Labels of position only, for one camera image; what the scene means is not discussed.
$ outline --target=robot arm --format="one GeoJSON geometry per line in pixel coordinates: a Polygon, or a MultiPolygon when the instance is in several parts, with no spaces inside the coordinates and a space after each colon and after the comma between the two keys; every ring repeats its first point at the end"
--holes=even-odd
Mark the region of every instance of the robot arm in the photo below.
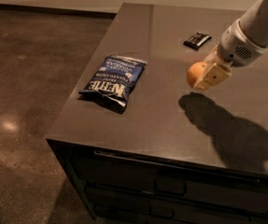
{"type": "Polygon", "coordinates": [[[231,75],[232,66],[246,66],[268,51],[268,0],[256,2],[222,35],[203,62],[188,72],[188,82],[205,91],[231,75]]]}

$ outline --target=cabinet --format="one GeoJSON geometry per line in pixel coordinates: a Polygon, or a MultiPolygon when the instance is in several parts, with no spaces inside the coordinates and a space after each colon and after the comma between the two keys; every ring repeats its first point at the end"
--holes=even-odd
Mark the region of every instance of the cabinet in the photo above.
{"type": "MultiPolygon", "coordinates": [[[[248,117],[237,119],[240,114],[234,113],[267,95],[268,83],[251,93],[240,89],[228,96],[214,89],[207,96],[191,97],[198,97],[190,110],[195,123],[205,124],[208,114],[209,127],[219,124],[211,133],[194,124],[180,103],[191,92],[184,80],[188,65],[201,61],[224,24],[241,14],[191,7],[122,7],[47,136],[93,218],[144,224],[268,224],[268,127],[250,121],[250,116],[257,119],[261,114],[255,108],[248,117]],[[196,30],[213,36],[198,52],[182,46],[184,37],[196,30]],[[148,60],[122,115],[78,96],[105,56],[116,52],[148,60]],[[240,97],[241,106],[226,106],[240,97]]],[[[245,73],[255,84],[253,69],[245,73]]]]}

